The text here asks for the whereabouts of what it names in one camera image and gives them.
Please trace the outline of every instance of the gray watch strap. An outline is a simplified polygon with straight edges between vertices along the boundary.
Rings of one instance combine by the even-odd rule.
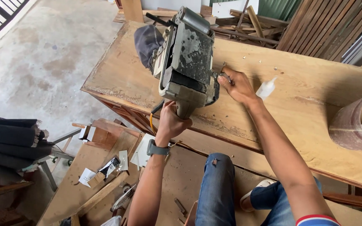
[[[149,140],[148,151],[147,151],[148,156],[151,156],[152,154],[168,155],[169,152],[170,148],[157,147],[154,142],[154,139]]]

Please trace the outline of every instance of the striped sleeve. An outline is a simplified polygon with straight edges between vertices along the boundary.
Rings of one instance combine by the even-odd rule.
[[[341,226],[337,220],[325,215],[307,215],[299,218],[296,226]]]

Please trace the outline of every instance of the ripped jeans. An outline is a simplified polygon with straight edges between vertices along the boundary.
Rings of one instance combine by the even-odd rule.
[[[204,168],[196,211],[196,226],[235,226],[234,165],[222,153],[208,156]],[[315,179],[319,190],[320,182]],[[278,181],[267,187],[256,187],[251,195],[255,209],[271,209],[261,226],[295,225],[290,204],[282,184]]]

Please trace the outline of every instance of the hand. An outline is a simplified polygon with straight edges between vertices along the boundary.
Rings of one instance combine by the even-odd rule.
[[[235,101],[248,105],[252,100],[258,100],[259,97],[244,73],[234,71],[229,67],[223,67],[222,72],[230,77],[233,84],[230,84],[224,76],[218,76],[217,81]]]
[[[160,112],[160,123],[155,139],[156,146],[167,147],[171,138],[180,135],[184,130],[192,126],[191,119],[181,119],[177,116],[176,111],[175,101],[164,103]]]

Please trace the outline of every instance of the belt sander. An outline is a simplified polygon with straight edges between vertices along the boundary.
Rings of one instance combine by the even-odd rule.
[[[208,21],[186,7],[167,22],[146,16],[167,29],[161,34],[147,25],[135,32],[139,58],[160,80],[159,95],[176,101],[177,115],[187,119],[196,108],[219,98],[218,74],[212,71],[214,32]]]

